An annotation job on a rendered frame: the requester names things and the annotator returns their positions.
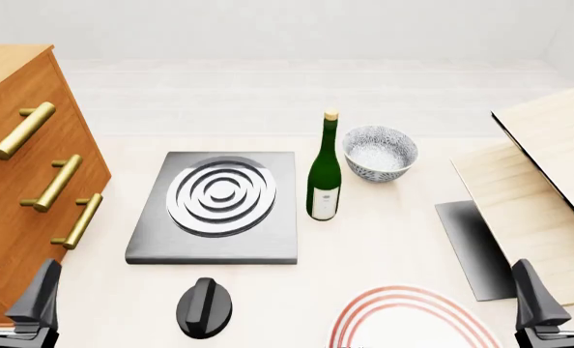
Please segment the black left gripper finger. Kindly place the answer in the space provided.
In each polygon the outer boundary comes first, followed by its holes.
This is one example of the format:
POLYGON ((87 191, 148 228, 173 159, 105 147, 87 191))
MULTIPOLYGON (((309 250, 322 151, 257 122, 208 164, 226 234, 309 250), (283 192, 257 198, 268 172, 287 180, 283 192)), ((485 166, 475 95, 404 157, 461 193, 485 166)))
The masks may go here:
POLYGON ((14 322, 16 332, 58 330, 56 298, 61 271, 56 260, 45 260, 25 292, 5 313, 14 322))

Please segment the flat grey stove plate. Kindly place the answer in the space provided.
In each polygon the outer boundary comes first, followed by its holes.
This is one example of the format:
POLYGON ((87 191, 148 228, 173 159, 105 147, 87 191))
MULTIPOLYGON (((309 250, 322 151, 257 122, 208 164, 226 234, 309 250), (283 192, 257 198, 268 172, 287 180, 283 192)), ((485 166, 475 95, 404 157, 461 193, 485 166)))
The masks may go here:
POLYGON ((297 264, 295 154, 167 153, 125 259, 131 265, 297 264))

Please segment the round black stove knob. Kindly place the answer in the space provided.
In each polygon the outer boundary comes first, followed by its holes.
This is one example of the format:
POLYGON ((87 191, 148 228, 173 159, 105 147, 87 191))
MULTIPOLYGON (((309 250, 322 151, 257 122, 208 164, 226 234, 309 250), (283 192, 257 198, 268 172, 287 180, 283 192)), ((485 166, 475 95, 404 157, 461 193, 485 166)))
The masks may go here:
POLYGON ((229 292, 211 277, 200 277, 187 289, 176 308, 180 330, 190 338, 207 339, 229 324, 233 304, 229 292))

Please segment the white plate with red rings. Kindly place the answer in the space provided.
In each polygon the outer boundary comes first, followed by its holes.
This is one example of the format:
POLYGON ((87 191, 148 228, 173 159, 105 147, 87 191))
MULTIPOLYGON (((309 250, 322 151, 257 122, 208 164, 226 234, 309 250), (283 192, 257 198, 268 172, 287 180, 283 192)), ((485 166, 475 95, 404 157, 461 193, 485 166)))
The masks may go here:
POLYGON ((326 348, 502 348, 476 315, 420 286, 368 289, 338 313, 326 348))

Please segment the patterned white bowl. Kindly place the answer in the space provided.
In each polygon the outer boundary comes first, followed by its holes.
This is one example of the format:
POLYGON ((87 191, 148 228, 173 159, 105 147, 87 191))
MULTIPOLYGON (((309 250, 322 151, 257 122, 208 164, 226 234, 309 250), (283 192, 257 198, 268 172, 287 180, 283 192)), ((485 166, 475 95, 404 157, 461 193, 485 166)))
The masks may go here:
POLYGON ((404 132, 367 125, 346 132, 343 153, 350 169, 368 182, 399 179, 418 159, 418 147, 404 132))

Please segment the green wine bottle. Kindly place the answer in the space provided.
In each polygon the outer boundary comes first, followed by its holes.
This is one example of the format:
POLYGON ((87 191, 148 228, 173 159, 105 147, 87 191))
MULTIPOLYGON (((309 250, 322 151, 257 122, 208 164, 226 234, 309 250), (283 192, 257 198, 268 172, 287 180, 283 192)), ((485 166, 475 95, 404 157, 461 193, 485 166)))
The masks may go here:
POLYGON ((342 182, 340 165, 335 152, 339 112, 324 112, 322 141, 307 177, 306 210, 320 221, 335 217, 342 182))

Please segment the wooden cabinet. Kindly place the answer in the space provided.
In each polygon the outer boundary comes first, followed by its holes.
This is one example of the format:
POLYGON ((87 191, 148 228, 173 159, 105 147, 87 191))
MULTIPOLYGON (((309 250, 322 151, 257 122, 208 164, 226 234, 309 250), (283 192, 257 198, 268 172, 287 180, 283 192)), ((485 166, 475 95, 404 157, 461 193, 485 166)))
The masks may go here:
POLYGON ((45 260, 62 260, 111 173, 51 45, 0 44, 0 327, 45 260))

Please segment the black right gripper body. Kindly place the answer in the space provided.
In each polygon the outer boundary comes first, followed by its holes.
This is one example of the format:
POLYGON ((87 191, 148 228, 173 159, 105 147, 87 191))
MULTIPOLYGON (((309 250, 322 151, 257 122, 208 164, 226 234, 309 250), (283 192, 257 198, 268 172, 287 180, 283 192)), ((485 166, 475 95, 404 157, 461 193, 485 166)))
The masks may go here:
POLYGON ((525 327, 515 338, 520 348, 574 348, 574 331, 559 327, 525 327))

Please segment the pale wooden box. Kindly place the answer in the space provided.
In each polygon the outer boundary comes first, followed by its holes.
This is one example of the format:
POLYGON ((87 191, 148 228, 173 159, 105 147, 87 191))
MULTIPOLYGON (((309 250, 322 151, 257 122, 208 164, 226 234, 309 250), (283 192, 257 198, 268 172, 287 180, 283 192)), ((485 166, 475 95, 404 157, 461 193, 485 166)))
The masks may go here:
POLYGON ((574 87, 491 117, 507 140, 451 162, 507 262, 573 306, 574 87))

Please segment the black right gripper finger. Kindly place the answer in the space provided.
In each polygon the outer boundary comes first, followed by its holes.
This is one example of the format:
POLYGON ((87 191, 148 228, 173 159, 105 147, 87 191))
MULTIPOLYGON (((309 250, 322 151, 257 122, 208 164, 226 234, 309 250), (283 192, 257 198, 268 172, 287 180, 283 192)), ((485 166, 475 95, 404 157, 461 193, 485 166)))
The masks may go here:
POLYGON ((558 327, 571 320, 569 312, 550 294, 529 260, 518 260, 511 272, 516 285, 516 330, 558 327))

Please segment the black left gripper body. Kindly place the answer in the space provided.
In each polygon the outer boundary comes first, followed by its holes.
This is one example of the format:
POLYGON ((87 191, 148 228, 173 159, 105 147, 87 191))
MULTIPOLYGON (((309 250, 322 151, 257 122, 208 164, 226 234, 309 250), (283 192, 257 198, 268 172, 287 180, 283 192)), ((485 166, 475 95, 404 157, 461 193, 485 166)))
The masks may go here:
POLYGON ((54 348, 59 333, 39 324, 0 325, 0 348, 54 348))

